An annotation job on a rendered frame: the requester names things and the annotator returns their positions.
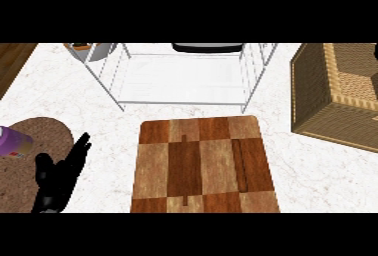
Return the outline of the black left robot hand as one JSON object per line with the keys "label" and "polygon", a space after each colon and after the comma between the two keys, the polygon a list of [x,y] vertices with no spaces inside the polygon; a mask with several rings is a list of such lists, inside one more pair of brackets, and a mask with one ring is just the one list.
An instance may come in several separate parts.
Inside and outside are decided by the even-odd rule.
{"label": "black left robot hand", "polygon": [[47,153],[35,156],[35,182],[38,191],[31,213],[60,213],[68,205],[72,191],[80,177],[87,152],[91,147],[90,135],[83,133],[68,156],[53,163]]}

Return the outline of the checkered wooden cutting board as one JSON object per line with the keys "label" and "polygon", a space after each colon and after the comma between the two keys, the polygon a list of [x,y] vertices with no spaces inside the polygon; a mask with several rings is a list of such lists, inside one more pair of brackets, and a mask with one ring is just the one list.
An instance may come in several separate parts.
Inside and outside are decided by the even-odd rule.
{"label": "checkered wooden cutting board", "polygon": [[133,213],[278,210],[255,117],[142,123]]}

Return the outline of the brown wicker basket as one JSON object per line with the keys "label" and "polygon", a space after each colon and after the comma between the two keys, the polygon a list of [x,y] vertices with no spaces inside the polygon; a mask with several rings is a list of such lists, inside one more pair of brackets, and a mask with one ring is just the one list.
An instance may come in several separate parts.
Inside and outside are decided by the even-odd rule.
{"label": "brown wicker basket", "polygon": [[378,153],[372,43],[304,43],[291,59],[291,131]]}

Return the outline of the round brown placemat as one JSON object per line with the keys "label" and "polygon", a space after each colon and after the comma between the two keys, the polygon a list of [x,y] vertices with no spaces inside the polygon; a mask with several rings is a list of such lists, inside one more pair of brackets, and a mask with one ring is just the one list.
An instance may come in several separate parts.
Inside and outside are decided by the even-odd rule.
{"label": "round brown placemat", "polygon": [[74,138],[69,128],[55,118],[29,118],[10,128],[29,135],[34,143],[31,152],[22,158],[0,156],[0,213],[29,213],[38,191],[35,156],[47,153],[53,162],[63,160]]}

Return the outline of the purple bottle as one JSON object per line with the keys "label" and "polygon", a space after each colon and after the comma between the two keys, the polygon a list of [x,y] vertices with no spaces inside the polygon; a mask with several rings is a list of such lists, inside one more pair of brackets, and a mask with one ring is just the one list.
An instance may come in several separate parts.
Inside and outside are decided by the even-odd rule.
{"label": "purple bottle", "polygon": [[0,156],[22,158],[31,148],[32,138],[9,127],[0,126]]}

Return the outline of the brown wooden panel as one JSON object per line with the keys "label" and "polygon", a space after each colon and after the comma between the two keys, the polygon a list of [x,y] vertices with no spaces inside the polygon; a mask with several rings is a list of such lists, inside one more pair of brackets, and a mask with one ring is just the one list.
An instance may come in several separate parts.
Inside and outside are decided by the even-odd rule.
{"label": "brown wooden panel", "polygon": [[28,61],[37,43],[0,43],[0,99]]}

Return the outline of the grey and orange container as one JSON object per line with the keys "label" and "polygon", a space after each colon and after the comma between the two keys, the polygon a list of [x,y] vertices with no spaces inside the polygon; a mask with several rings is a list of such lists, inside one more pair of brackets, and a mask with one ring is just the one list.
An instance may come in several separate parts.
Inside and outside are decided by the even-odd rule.
{"label": "grey and orange container", "polygon": [[72,57],[80,62],[94,62],[105,59],[114,52],[117,44],[115,43],[94,43],[77,46],[75,44],[63,44],[66,50],[69,51]]}

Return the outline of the black and grey appliance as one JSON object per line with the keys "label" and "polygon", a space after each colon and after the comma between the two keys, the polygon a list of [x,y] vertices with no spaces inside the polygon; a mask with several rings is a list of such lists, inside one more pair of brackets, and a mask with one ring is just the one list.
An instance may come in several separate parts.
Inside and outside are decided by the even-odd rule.
{"label": "black and grey appliance", "polygon": [[186,53],[232,53],[242,50],[242,43],[173,43],[173,49]]}

